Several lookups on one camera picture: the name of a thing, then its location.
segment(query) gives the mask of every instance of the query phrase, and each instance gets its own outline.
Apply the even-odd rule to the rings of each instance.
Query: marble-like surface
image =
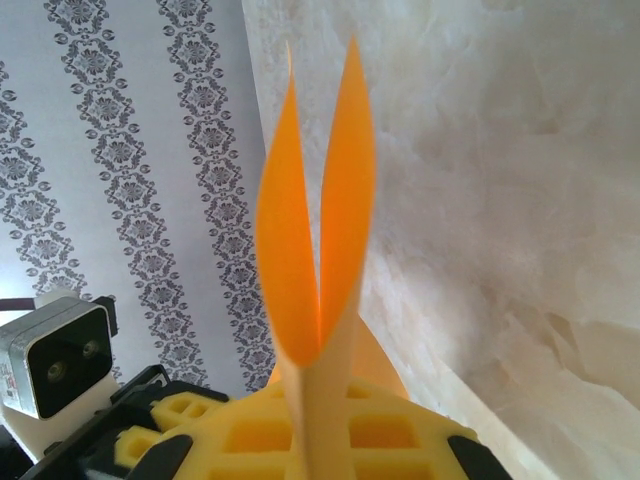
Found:
[[[293,50],[316,233],[358,35],[379,158],[361,313],[413,397],[477,428],[516,478],[633,478],[640,3],[243,4],[267,145]]]

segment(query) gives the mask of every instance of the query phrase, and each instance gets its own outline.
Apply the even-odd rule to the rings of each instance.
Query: yellow 3d-printed part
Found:
[[[178,425],[191,423],[224,404],[195,393],[182,392],[155,402],[151,416],[160,430],[166,432]]]
[[[476,440],[472,430],[360,379],[350,383],[346,403],[347,480],[467,480],[447,439]],[[180,434],[193,446],[174,480],[304,478],[280,383],[163,434],[134,427],[120,436],[116,463],[131,467],[141,451]]]

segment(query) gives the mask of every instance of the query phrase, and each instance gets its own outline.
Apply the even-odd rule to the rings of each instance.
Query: curved orange plastic sheet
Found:
[[[351,468],[346,393],[374,183],[373,121],[364,71],[352,40],[322,189],[320,300],[291,71],[258,194],[258,273],[300,471],[308,480],[340,480],[347,478]]]
[[[282,116],[258,192],[255,236],[273,333],[293,361],[308,365],[320,350],[318,293],[295,95],[290,70]]]
[[[398,372],[362,318],[358,318],[356,332],[357,338],[353,352],[351,375],[360,377],[373,385],[394,393],[400,398],[408,400],[409,394]],[[272,385],[279,382],[281,378],[280,366],[276,363],[268,384]]]
[[[320,345],[326,344],[360,277],[375,197],[375,137],[355,40],[347,51],[322,185]]]

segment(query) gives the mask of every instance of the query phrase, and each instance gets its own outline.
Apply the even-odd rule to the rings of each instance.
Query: orange paper fin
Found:
[[[360,277],[375,196],[375,137],[364,70],[352,39],[338,93],[322,186],[320,345]]]
[[[291,67],[258,193],[255,237],[273,333],[291,360],[308,365],[319,352],[318,294]]]

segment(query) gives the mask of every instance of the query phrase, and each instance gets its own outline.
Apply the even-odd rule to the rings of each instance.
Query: damask wallpaper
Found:
[[[241,3],[0,10],[0,297],[114,295],[120,381],[161,362],[233,395],[260,388],[264,142]]]

